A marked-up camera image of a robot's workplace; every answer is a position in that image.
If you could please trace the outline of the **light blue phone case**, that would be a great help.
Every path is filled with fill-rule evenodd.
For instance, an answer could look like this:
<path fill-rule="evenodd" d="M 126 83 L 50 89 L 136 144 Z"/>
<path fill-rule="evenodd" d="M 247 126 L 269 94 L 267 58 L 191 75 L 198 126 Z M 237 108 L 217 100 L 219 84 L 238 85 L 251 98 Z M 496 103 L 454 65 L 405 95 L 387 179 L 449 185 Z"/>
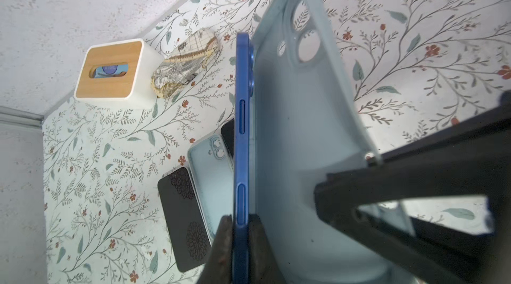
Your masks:
<path fill-rule="evenodd" d="M 192 184 L 210 242 L 223 216 L 234 208 L 234 172 L 222 137 L 215 132 L 194 143 L 188 151 Z"/>
<path fill-rule="evenodd" d="M 322 0 L 272 0 L 257 27 L 254 200 L 288 283 L 413 283 L 318 218 L 314 188 L 376 153 L 353 103 Z"/>

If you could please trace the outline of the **black phone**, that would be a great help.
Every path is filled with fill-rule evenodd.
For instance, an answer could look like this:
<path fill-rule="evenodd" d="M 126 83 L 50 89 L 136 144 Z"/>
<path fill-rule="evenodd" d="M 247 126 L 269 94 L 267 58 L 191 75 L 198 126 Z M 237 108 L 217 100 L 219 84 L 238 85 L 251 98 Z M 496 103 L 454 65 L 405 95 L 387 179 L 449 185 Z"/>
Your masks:
<path fill-rule="evenodd" d="M 235 123 L 234 119 L 231 119 L 227 123 L 225 123 L 220 129 L 220 134 L 223 138 L 225 147 L 226 147 L 231 159 L 233 159 L 233 157 L 234 157 L 234 142 L 235 142 L 234 123 Z"/>
<path fill-rule="evenodd" d="M 234 231 L 232 282 L 250 282 L 250 116 L 254 92 L 254 48 L 247 33 L 236 36 L 234 125 Z"/>
<path fill-rule="evenodd" d="M 158 193 L 178 270 L 185 273 L 205 264 L 210 239 L 189 170 L 180 167 L 161 178 Z"/>

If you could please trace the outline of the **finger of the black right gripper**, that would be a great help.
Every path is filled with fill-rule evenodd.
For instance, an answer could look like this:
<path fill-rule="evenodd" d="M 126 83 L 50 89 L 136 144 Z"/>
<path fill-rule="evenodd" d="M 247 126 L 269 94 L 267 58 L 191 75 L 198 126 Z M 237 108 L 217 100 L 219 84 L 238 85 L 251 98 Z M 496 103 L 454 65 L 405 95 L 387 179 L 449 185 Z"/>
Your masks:
<path fill-rule="evenodd" d="M 327 175 L 320 220 L 425 283 L 510 282 L 510 94 L 499 105 Z"/>

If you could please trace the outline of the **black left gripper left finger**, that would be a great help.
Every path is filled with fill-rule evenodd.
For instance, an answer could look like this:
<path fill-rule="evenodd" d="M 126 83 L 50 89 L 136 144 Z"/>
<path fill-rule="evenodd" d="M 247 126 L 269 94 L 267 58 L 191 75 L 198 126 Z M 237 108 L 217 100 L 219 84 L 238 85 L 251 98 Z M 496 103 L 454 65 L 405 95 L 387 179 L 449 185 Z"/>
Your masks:
<path fill-rule="evenodd" d="M 197 284 L 231 283 L 232 281 L 232 233 L 231 216 L 220 220 L 208 261 Z"/>

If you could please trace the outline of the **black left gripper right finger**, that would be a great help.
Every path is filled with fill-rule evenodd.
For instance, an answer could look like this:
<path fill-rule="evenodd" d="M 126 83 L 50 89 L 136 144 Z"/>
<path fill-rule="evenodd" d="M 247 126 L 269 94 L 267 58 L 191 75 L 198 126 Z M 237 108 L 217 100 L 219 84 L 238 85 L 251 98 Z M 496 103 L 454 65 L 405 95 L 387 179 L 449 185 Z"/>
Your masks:
<path fill-rule="evenodd" d="M 285 283 L 259 216 L 249 215 L 250 283 Z"/>

